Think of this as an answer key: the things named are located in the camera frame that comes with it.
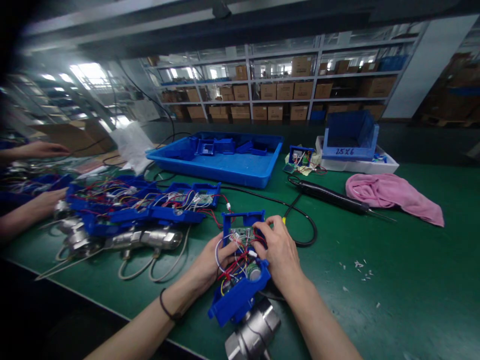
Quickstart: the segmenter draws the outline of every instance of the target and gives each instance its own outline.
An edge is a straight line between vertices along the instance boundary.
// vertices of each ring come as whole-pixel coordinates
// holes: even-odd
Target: pink towel
[[[346,181],[345,190],[349,198],[365,202],[372,208],[399,205],[403,211],[428,223],[445,226],[442,208],[397,175],[355,174]]]

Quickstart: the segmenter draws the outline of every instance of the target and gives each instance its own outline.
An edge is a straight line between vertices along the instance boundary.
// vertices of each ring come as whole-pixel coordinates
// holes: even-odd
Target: white pillar
[[[432,20],[394,90],[383,118],[411,118],[478,15]]]

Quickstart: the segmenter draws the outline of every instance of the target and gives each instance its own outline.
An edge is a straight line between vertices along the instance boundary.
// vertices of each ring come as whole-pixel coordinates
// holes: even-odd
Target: handwritten label
[[[354,149],[348,148],[348,147],[337,148],[336,154],[337,155],[353,155]]]

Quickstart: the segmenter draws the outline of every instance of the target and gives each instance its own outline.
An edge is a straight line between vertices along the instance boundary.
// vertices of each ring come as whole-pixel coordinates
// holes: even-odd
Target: hand
[[[199,297],[207,291],[219,276],[219,266],[215,259],[215,248],[223,237],[224,233],[221,232],[211,239],[205,245],[190,269],[188,269],[182,277],[184,281],[188,282],[189,287],[192,289],[196,297]],[[230,242],[227,246],[223,247],[222,241],[218,247],[218,260],[224,269],[228,264],[235,260],[233,256],[230,257],[230,255],[232,255],[237,249],[238,247],[235,242]]]
[[[279,215],[270,216],[265,222],[256,222],[253,227],[265,236],[268,250],[258,241],[252,245],[260,259],[267,259],[270,263],[268,270],[271,278],[285,296],[285,292],[305,277],[297,247]]]
[[[15,160],[56,158],[70,154],[70,150],[63,145],[43,141],[36,141],[11,149],[11,156],[15,157]]]
[[[34,217],[36,221],[44,220],[53,215],[55,205],[59,200],[65,199],[67,189],[65,187],[60,190],[42,192],[18,209],[25,217]]]

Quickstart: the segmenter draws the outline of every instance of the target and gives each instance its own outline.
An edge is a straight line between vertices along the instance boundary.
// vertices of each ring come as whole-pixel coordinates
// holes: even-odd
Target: wooden pallet
[[[437,127],[445,127],[447,125],[458,125],[461,128],[469,128],[472,124],[480,123],[480,120],[457,120],[451,118],[443,118],[440,116],[423,114],[421,117],[421,122],[434,125]]]

